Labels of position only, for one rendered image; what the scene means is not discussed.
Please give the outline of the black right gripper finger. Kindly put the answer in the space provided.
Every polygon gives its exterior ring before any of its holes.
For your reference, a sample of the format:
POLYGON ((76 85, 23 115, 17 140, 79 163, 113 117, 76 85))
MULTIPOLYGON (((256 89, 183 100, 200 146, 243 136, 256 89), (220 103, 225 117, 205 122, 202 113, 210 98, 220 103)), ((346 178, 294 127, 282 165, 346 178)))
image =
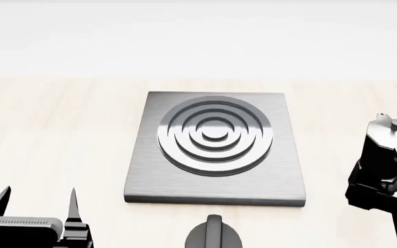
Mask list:
POLYGON ((349 175, 349 184, 365 184, 367 179, 366 171, 361 167, 360 160, 356 161, 354 168, 349 175))

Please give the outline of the grey metal stove plate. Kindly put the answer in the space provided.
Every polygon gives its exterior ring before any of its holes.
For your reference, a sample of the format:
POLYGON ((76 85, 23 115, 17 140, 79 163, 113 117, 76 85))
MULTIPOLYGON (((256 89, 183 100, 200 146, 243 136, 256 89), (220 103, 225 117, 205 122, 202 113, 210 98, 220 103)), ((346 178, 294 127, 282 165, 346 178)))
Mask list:
POLYGON ((126 202, 302 207, 285 95, 149 92, 126 202))

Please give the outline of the dark grey stove knob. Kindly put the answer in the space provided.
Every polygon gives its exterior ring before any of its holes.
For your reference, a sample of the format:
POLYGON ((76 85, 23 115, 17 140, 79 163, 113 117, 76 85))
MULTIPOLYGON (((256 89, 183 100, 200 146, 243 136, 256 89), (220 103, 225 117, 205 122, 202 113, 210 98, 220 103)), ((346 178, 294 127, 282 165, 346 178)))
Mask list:
POLYGON ((222 221, 222 216, 211 214, 205 223, 189 232, 185 248, 243 248, 243 244, 238 233, 222 221))

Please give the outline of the black and silver moka pot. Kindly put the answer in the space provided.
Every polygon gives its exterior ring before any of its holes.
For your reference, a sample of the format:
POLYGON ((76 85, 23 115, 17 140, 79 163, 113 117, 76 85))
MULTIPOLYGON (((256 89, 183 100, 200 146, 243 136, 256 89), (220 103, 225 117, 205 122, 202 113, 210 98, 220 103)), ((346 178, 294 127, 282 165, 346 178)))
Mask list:
POLYGON ((388 194, 397 192, 397 119, 378 113, 368 123, 360 166, 385 183, 388 194))

